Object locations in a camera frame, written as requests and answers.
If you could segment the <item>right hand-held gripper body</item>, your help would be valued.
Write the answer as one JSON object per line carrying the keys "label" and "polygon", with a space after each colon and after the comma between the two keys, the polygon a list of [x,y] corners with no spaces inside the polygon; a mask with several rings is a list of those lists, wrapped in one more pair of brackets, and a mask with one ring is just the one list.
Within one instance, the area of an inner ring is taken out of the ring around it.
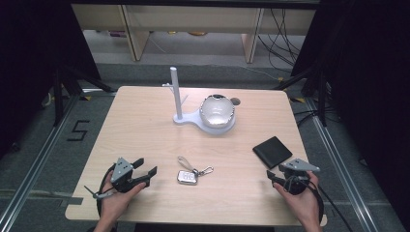
{"label": "right hand-held gripper body", "polygon": [[287,192],[297,195],[302,193],[310,182],[308,172],[319,171],[320,168],[302,159],[293,159],[280,164],[278,170],[284,175],[278,182]]}

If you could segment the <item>silver key fob keychain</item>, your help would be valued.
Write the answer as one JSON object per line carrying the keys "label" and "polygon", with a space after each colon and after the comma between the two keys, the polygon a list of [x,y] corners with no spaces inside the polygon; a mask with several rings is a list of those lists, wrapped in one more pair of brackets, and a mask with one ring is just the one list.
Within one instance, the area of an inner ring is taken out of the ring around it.
{"label": "silver key fob keychain", "polygon": [[196,185],[198,179],[202,176],[210,174],[214,171],[213,166],[207,166],[202,170],[194,168],[186,158],[179,156],[178,162],[184,167],[184,170],[180,170],[177,175],[177,181],[181,185]]}

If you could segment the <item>metal floor rail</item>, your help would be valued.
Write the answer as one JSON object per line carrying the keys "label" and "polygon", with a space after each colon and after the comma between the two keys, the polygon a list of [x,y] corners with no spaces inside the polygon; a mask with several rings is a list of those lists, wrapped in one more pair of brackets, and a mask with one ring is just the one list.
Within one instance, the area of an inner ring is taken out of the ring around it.
{"label": "metal floor rail", "polygon": [[32,162],[29,170],[27,171],[22,183],[19,185],[18,189],[15,191],[13,198],[8,204],[8,207],[0,216],[0,232],[9,232],[13,227],[17,216],[19,215],[30,190],[37,182],[44,165],[46,164],[55,144],[60,137],[64,127],[66,126],[67,120],[79,101],[80,95],[71,96],[63,110],[63,116],[61,117],[58,124],[52,127],[42,149],[37,154],[36,158]]}
{"label": "metal floor rail", "polygon": [[365,232],[379,232],[378,226],[376,225],[364,199],[360,195],[358,188],[354,184],[353,178],[350,175],[346,164],[342,160],[334,140],[327,127],[323,125],[323,120],[318,116],[319,108],[314,103],[314,100],[307,99],[307,109],[316,112],[316,116],[313,117],[314,125],[318,130],[321,140],[324,143],[330,160],[335,167],[336,173],[363,230]]}

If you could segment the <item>person's left hand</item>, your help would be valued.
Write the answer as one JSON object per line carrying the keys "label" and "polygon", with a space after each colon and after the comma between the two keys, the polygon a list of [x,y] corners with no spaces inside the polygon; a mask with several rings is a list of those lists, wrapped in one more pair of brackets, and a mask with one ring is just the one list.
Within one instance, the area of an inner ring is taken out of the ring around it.
{"label": "person's left hand", "polygon": [[102,209],[99,221],[113,223],[115,225],[117,219],[127,210],[132,199],[139,194],[145,186],[145,183],[141,183],[133,187],[128,192],[113,193],[111,196],[104,198],[102,200]]}

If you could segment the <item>black tripod stand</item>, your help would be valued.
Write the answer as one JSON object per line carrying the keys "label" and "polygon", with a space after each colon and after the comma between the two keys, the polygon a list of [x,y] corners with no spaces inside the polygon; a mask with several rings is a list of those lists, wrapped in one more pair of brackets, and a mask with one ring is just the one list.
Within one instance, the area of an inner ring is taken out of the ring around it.
{"label": "black tripod stand", "polygon": [[115,89],[104,84],[100,79],[95,78],[85,72],[68,65],[59,65],[53,77],[54,105],[55,118],[54,125],[57,126],[63,120],[64,104],[63,104],[63,89],[66,89],[70,96],[79,97],[84,93],[80,87],[78,80],[83,79],[92,85],[99,87],[106,93],[114,93]]}
{"label": "black tripod stand", "polygon": [[322,67],[318,64],[314,64],[294,76],[291,76],[288,80],[281,82],[280,85],[274,87],[274,90],[284,90],[287,87],[301,81],[304,79],[305,85],[301,93],[305,97],[311,97],[314,93],[318,94],[318,108],[316,111],[316,116],[322,123],[323,127],[327,126],[325,117],[325,102],[326,102],[326,76],[322,70]]}

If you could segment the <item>white key stand with tray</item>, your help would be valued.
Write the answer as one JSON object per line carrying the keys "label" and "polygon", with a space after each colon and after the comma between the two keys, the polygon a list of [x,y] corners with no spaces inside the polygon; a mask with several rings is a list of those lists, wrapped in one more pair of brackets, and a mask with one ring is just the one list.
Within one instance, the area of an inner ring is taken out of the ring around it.
{"label": "white key stand with tray", "polygon": [[179,86],[179,77],[178,77],[178,71],[175,67],[170,67],[170,76],[171,76],[171,83],[166,83],[163,84],[163,87],[168,87],[174,97],[174,102],[175,102],[175,108],[176,108],[176,114],[173,116],[173,122],[176,125],[187,125],[187,124],[192,124],[197,126],[200,130],[209,133],[211,135],[222,135],[228,131],[230,131],[234,126],[236,122],[236,115],[234,115],[233,122],[226,128],[222,129],[212,129],[208,126],[206,126],[199,115],[199,107],[191,112],[191,113],[184,113],[182,104],[183,100],[181,99],[180,95],[180,86]]}

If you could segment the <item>black wallet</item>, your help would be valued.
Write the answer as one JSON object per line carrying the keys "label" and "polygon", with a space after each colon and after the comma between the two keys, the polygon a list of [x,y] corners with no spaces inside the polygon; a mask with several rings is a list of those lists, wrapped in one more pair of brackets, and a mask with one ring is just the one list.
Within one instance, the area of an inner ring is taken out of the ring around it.
{"label": "black wallet", "polygon": [[292,157],[290,150],[276,136],[256,145],[252,150],[268,169]]}

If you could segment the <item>person's right hand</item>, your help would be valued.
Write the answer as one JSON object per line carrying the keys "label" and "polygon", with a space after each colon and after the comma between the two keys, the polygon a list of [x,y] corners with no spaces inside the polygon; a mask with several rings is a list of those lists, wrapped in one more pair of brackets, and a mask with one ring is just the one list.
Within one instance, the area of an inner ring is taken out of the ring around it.
{"label": "person's right hand", "polygon": [[293,195],[287,192],[281,185],[273,183],[273,187],[284,198],[288,208],[302,224],[319,224],[319,203],[317,201],[316,193],[319,184],[318,178],[309,171],[307,173],[310,177],[308,188],[304,192]]}

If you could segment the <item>dark curtain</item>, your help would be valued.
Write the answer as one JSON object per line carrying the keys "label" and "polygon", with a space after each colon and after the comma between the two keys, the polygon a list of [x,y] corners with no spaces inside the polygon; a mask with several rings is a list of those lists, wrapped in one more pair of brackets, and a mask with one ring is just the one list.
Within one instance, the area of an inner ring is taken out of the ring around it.
{"label": "dark curtain", "polygon": [[100,77],[71,1],[0,0],[0,159],[66,69]]}
{"label": "dark curtain", "polygon": [[410,231],[410,0],[319,0],[294,72],[322,51],[337,111]]}

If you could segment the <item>light wooden desk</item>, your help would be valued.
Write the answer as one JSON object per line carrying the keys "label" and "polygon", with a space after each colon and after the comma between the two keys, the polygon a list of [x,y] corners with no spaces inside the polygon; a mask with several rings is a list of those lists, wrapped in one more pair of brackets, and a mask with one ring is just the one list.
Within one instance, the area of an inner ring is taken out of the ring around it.
{"label": "light wooden desk", "polygon": [[131,58],[141,59],[151,31],[233,33],[242,36],[245,59],[253,61],[259,34],[303,36],[314,10],[268,8],[165,7],[73,4],[83,30],[123,31]]}

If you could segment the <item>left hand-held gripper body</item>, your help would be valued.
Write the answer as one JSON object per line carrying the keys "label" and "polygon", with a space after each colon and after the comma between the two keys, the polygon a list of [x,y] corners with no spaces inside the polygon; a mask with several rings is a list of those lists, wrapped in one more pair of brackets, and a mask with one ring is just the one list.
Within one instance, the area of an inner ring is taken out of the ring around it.
{"label": "left hand-held gripper body", "polygon": [[119,158],[114,165],[110,179],[113,187],[119,192],[128,192],[134,187],[132,178],[133,166],[123,158]]}

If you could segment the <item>silver white bowl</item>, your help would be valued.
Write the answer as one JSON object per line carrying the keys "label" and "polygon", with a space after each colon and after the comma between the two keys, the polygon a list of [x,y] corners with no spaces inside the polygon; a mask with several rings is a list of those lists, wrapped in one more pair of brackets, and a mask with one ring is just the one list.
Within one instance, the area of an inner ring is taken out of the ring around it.
{"label": "silver white bowl", "polygon": [[214,94],[201,103],[199,115],[206,126],[212,129],[222,129],[233,122],[235,106],[226,96]]}

